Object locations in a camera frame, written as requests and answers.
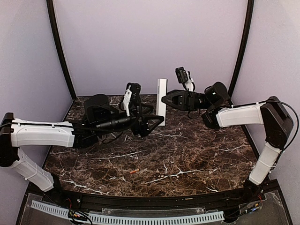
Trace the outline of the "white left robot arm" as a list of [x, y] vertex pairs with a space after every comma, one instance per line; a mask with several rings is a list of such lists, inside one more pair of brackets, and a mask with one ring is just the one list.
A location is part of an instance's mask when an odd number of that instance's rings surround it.
[[62, 187], [58, 176], [47, 172], [31, 160], [23, 150], [27, 145], [50, 145], [66, 148], [87, 148], [103, 135], [123, 133], [146, 137], [164, 122], [161, 115], [153, 115], [153, 106], [143, 104], [139, 95], [123, 98], [123, 109], [108, 103], [108, 96], [97, 94], [83, 104], [84, 116], [72, 122], [36, 122], [17, 119], [12, 112], [0, 124], [0, 166], [19, 173], [41, 191], [59, 198]]

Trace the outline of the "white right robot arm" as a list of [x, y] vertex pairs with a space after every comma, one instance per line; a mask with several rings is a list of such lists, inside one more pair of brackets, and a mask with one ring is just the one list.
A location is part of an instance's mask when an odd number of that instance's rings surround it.
[[220, 129], [237, 125], [260, 124], [265, 129], [264, 148], [249, 176], [243, 184], [241, 199], [249, 202], [263, 189], [263, 182], [275, 168], [281, 155], [289, 146], [287, 142], [294, 127], [286, 110], [288, 106], [276, 96], [244, 105], [228, 105], [231, 100], [227, 88], [216, 82], [204, 93], [188, 90], [172, 90], [162, 96], [166, 105], [181, 111], [204, 109], [202, 120], [208, 128]]

